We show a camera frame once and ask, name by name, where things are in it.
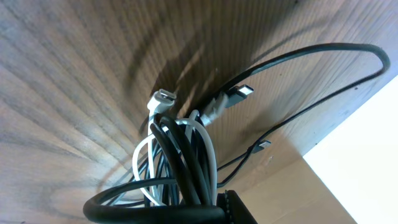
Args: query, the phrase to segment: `white wall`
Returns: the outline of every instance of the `white wall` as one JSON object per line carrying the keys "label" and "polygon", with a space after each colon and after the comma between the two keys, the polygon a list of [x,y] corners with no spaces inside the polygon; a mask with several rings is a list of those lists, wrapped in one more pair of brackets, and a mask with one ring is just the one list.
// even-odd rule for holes
{"label": "white wall", "polygon": [[398,223],[398,78],[304,159],[358,223]]}

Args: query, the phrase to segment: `wooden surface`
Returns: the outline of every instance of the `wooden surface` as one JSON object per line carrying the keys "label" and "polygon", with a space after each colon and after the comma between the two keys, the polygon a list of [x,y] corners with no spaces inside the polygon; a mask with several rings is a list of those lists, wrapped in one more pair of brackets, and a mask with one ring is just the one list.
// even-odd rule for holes
{"label": "wooden surface", "polygon": [[303,159],[239,196],[263,224],[356,223]]}
{"label": "wooden surface", "polygon": [[[392,68],[270,136],[227,188],[249,190],[310,150],[397,73],[398,2],[1,1],[0,223],[86,223],[86,199],[131,166],[153,91],[184,114],[240,71],[327,42],[383,47]],[[244,83],[255,93],[209,126],[219,164],[267,128],[379,69],[328,52]],[[220,173],[224,177],[229,170]]]}

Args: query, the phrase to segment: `beige surface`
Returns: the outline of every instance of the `beige surface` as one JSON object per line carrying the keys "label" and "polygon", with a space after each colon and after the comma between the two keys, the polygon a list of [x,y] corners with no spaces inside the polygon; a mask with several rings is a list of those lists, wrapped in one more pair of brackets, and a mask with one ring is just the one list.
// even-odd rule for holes
{"label": "beige surface", "polygon": [[355,223],[303,159],[239,196],[258,223]]}
{"label": "beige surface", "polygon": [[[174,113],[183,114],[240,71],[282,53],[325,42],[383,47],[389,73],[270,136],[269,150],[227,187],[242,192],[264,181],[397,74],[397,9],[396,0],[1,1],[0,220],[86,222],[83,202],[131,166],[158,88],[177,92]],[[247,79],[255,93],[208,127],[218,162],[380,66],[368,54],[328,52]]]}

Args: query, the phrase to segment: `wooden table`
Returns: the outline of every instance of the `wooden table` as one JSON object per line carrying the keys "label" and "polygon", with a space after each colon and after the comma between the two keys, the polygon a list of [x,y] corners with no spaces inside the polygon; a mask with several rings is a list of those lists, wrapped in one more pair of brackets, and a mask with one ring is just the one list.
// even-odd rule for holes
{"label": "wooden table", "polygon": [[[288,51],[328,42],[382,47],[387,74],[274,133],[227,185],[249,190],[396,75],[397,20],[394,0],[1,1],[0,223],[86,223],[85,200],[130,168],[159,88],[177,93],[172,112],[182,116],[239,72]],[[207,127],[218,163],[380,66],[370,54],[327,52],[248,78],[255,92]]]}

